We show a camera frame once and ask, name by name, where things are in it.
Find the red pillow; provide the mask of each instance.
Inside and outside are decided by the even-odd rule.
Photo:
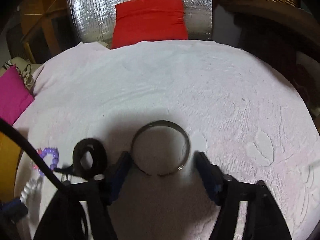
[[[112,49],[140,41],[187,38],[182,0],[132,0],[116,5]]]

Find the pink pillow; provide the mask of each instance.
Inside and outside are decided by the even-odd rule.
[[[0,77],[0,117],[13,125],[33,100],[16,67],[10,67]]]

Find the black ring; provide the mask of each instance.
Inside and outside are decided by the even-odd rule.
[[[92,167],[86,170],[81,165],[81,158],[86,152],[92,156]],[[102,174],[107,168],[107,154],[101,142],[87,138],[78,142],[73,150],[72,165],[77,176],[89,180],[97,174]]]
[[[151,123],[146,124],[145,126],[142,126],[134,135],[132,142],[131,142],[131,146],[130,146],[130,155],[131,158],[134,162],[134,164],[138,167],[139,170],[141,170],[143,173],[147,174],[147,175],[151,175],[148,174],[147,172],[145,172],[144,170],[142,170],[134,161],[133,158],[133,146],[134,143],[137,139],[137,137],[142,134],[145,130],[152,128],[152,127],[156,127],[156,126],[165,126],[165,127],[170,127],[172,129],[175,129],[176,131],[180,132],[183,135],[183,138],[185,139],[186,142],[186,152],[185,152],[185,157],[183,158],[182,162],[180,163],[180,165],[176,168],[174,168],[172,171],[168,172],[168,173],[164,173],[164,174],[158,174],[158,176],[167,176],[167,175],[171,175],[173,173],[176,173],[177,171],[181,170],[187,163],[189,155],[190,155],[190,140],[189,137],[187,135],[187,133],[176,123],[174,122],[170,122],[170,121],[166,121],[166,120],[159,120],[159,121],[154,121]]]

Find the white fluffy blanket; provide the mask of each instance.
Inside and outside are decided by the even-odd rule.
[[[244,182],[264,180],[294,240],[306,239],[319,221],[319,135],[293,86],[251,54],[213,41],[140,42],[115,50],[81,43],[43,67],[35,101],[14,127],[35,148],[57,147],[59,165],[71,164],[73,147],[87,137],[99,138],[114,163],[139,127],[167,119],[187,131],[192,152],[205,150],[224,173]],[[172,140],[174,151],[180,142]],[[139,160],[149,169],[179,158],[149,154]],[[38,176],[29,163],[24,154],[17,195]],[[44,178],[28,204],[26,239],[54,192]],[[109,212],[120,240],[208,239],[219,208],[207,197],[191,156],[170,177],[148,177],[132,168]],[[244,215],[245,203],[236,239]]]

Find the metal ring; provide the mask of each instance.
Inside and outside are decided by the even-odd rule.
[[[189,137],[187,135],[187,133],[176,123],[174,122],[170,122],[170,121],[166,121],[166,120],[159,120],[159,121],[154,121],[151,123],[146,124],[145,126],[142,126],[134,135],[132,142],[131,142],[131,146],[130,146],[130,155],[131,158],[134,162],[134,164],[138,167],[138,169],[140,171],[142,171],[143,173],[151,176],[151,174],[148,174],[147,172],[145,172],[144,170],[142,170],[134,161],[133,158],[133,146],[135,141],[137,140],[137,137],[142,134],[145,130],[152,128],[152,127],[156,127],[156,126],[164,126],[164,127],[169,127],[172,128],[178,132],[180,132],[183,135],[183,138],[185,139],[186,142],[186,152],[185,152],[185,157],[183,158],[182,162],[180,163],[180,165],[176,168],[174,168],[172,171],[168,172],[168,173],[164,173],[164,174],[157,174],[158,176],[167,176],[167,175],[171,175],[173,173],[176,173],[177,171],[180,171],[187,163],[189,155],[190,155],[190,140]]]

